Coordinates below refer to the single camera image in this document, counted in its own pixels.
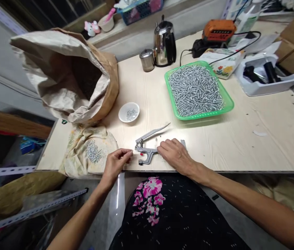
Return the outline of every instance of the white bottle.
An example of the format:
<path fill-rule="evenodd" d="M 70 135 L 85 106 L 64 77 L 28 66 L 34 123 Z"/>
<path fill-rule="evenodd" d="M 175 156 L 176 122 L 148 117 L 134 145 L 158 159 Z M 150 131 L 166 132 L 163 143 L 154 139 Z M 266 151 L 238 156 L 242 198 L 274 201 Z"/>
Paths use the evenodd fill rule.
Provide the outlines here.
<path fill-rule="evenodd" d="M 251 30 L 260 15 L 262 1 L 263 0 L 252 0 L 252 3 L 236 18 L 236 33 L 249 32 Z M 228 47 L 236 46 L 246 35 L 247 34 L 233 35 L 228 43 Z"/>

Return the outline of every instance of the pile of screws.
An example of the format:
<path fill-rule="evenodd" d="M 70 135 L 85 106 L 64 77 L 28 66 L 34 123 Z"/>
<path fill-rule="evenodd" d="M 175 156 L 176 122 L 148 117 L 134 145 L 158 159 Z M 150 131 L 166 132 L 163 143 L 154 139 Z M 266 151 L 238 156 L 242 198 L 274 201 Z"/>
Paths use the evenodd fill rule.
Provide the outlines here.
<path fill-rule="evenodd" d="M 137 111 L 135 109 L 127 111 L 126 119 L 131 122 L 137 117 Z"/>
<path fill-rule="evenodd" d="M 206 67 L 190 65 L 173 72 L 169 79 L 180 116 L 191 116 L 223 109 L 218 79 Z"/>
<path fill-rule="evenodd" d="M 101 158 L 102 150 L 98 150 L 98 146 L 95 144 L 95 141 L 91 141 L 88 145 L 88 157 L 92 163 L 97 163 Z"/>

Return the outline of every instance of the electric kettle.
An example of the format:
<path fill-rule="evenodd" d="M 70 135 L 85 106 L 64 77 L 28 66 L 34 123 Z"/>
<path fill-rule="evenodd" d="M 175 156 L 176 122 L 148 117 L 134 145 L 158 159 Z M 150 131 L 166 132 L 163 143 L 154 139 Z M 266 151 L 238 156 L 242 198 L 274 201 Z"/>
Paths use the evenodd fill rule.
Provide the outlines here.
<path fill-rule="evenodd" d="M 162 21 L 159 25 L 156 22 L 154 31 L 154 59 L 155 66 L 166 67 L 176 61 L 176 41 L 174 36 L 174 26 L 171 22 Z"/>

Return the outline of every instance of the kettle handle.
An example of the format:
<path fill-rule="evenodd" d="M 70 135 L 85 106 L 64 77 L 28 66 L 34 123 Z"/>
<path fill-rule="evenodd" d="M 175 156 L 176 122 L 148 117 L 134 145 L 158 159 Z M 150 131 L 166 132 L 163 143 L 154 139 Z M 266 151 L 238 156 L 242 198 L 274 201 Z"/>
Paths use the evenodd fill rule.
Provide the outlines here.
<path fill-rule="evenodd" d="M 176 61 L 177 57 L 176 41 L 173 33 L 171 33 L 165 38 L 165 50 L 167 52 L 168 65 L 170 65 Z"/>

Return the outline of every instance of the orange battery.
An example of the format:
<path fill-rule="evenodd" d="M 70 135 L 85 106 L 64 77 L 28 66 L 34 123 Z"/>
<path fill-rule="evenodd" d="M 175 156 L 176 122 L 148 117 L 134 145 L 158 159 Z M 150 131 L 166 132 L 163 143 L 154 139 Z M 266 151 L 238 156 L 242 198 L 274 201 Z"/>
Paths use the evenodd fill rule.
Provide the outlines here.
<path fill-rule="evenodd" d="M 226 42 L 236 32 L 236 26 L 232 20 L 210 20 L 203 32 L 202 39 L 208 42 Z"/>

